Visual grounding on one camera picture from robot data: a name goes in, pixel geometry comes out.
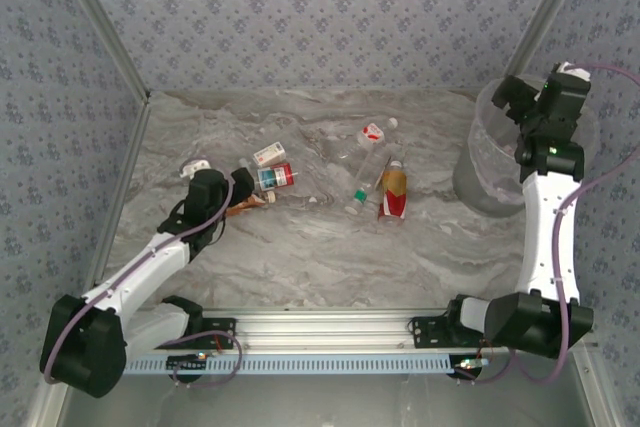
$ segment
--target marble surface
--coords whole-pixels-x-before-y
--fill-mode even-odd
[[[105,275],[130,260],[187,192],[186,159],[231,171],[280,140],[298,172],[269,208],[227,221],[222,240],[169,279],[152,301],[178,294],[205,306],[444,307],[458,293],[513,290],[524,213],[484,218],[455,196],[451,175],[473,102],[446,91],[154,93],[151,116]],[[359,159],[340,159],[370,121],[400,124],[396,152],[409,181],[400,228],[343,210]]]

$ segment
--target floral wallpaper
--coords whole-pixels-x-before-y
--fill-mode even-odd
[[[21,426],[53,302],[79,293],[136,105],[76,0],[0,0],[0,425]]]
[[[101,0],[151,90],[480,86],[540,0]]]
[[[567,0],[534,56],[531,72],[554,62],[605,62],[640,72],[640,0]],[[640,88],[593,71],[588,102],[601,147],[588,177],[609,170],[638,144]],[[640,162],[586,195],[577,210],[576,272],[629,425],[640,425]]]

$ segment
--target small box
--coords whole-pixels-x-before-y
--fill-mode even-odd
[[[287,153],[280,142],[275,142],[253,154],[253,161],[260,168],[279,164],[287,158]]]

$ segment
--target patterned wallpaper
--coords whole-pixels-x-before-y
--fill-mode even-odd
[[[76,0],[0,0],[0,425],[24,422],[51,305],[79,293],[136,114]]]
[[[479,86],[539,0],[101,0],[151,90]]]
[[[534,57],[541,74],[563,59],[606,62],[640,72],[640,0],[567,0]],[[589,102],[602,141],[594,177],[638,143],[640,89],[594,71]],[[640,162],[578,204],[576,271],[629,425],[640,425]]]

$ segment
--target clear plastic bin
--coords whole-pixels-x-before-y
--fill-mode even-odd
[[[544,80],[522,76],[522,80],[541,89]],[[514,159],[519,129],[491,102],[502,79],[482,89],[476,100],[476,113],[453,172],[453,188],[470,209],[490,217],[508,217],[524,208],[520,165]],[[578,119],[573,141],[585,152],[585,169],[597,152],[599,125],[594,113],[585,105]]]

